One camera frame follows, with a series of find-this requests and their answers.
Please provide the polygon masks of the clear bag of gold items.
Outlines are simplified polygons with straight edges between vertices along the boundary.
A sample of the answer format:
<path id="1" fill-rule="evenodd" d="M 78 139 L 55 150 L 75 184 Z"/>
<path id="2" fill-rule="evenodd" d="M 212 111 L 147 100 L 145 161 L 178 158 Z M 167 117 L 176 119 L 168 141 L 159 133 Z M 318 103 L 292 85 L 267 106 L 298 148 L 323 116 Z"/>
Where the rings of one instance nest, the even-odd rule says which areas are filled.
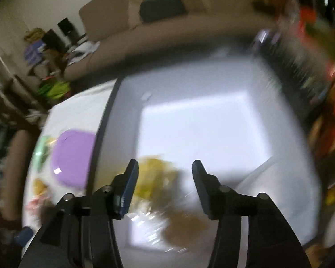
<path id="1" fill-rule="evenodd" d="M 197 250 L 209 236 L 211 225 L 189 206 L 188 196 L 175 201 L 167 196 L 153 200 L 133 196 L 127 214 L 129 244 L 151 252 L 185 253 Z"/>

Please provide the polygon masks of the yellow snack packet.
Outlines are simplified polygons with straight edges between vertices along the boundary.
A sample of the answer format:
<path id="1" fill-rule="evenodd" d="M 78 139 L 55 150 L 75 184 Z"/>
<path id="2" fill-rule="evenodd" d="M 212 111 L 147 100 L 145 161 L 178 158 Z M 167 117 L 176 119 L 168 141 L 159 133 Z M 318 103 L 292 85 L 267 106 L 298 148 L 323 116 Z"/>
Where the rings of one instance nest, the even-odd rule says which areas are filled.
<path id="1" fill-rule="evenodd" d="M 134 196 L 139 200 L 158 200 L 175 184 L 178 170 L 159 157 L 143 157 L 138 161 L 138 180 Z"/>

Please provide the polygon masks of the purple oval case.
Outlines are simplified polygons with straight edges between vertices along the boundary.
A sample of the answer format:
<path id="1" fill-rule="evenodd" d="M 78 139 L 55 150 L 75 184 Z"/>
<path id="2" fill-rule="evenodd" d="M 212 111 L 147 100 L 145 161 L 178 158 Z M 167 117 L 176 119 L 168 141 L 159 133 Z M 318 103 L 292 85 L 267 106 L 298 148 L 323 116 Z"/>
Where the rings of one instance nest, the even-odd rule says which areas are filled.
<path id="1" fill-rule="evenodd" d="M 51 151 L 51 169 L 59 184 L 76 189 L 86 187 L 96 135 L 70 129 L 57 138 Z"/>

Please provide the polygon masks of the brown chair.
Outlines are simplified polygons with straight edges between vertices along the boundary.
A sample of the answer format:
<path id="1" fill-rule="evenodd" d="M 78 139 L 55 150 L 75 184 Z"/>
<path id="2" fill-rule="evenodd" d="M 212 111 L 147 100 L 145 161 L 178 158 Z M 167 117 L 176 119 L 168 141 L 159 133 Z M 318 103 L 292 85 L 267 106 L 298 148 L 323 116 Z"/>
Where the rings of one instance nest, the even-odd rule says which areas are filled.
<path id="1" fill-rule="evenodd" d="M 17 131 L 10 141 L 0 186 L 0 211 L 7 221 L 21 220 L 26 176 L 36 141 L 36 136 L 26 130 Z"/>

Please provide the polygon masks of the green packet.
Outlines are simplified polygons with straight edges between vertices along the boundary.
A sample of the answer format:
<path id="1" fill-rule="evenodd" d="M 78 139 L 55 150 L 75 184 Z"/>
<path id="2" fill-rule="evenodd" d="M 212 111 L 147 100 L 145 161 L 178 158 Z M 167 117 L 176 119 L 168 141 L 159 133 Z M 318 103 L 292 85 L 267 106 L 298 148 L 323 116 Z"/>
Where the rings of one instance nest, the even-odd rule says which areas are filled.
<path id="1" fill-rule="evenodd" d="M 48 135 L 45 135 L 38 140 L 32 156 L 32 165 L 37 173 L 41 173 L 44 163 L 49 157 L 55 142 L 55 138 Z"/>

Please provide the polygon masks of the brown sofa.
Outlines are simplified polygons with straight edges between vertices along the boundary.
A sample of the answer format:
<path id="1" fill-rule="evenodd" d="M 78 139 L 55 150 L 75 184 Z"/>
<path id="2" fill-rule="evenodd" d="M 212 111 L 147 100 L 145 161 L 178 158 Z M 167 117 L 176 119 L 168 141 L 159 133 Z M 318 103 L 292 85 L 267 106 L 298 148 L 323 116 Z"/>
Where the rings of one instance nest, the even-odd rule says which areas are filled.
<path id="1" fill-rule="evenodd" d="M 88 41 L 98 48 L 67 66 L 70 82 L 166 47 L 218 35 L 256 35 L 274 28 L 273 18 L 253 9 L 249 0 L 180 0 L 184 14 L 145 22 L 141 5 L 158 0 L 91 0 L 78 12 Z"/>

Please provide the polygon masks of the black cushion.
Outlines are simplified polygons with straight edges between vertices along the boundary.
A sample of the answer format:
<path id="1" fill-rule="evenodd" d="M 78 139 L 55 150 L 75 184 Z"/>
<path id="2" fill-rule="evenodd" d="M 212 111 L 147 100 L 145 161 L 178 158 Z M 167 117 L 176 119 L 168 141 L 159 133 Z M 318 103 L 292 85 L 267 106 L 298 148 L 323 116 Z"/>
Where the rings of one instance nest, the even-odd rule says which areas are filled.
<path id="1" fill-rule="evenodd" d="M 139 8 L 139 16 L 144 23 L 153 23 L 187 13 L 182 0 L 144 0 Z"/>

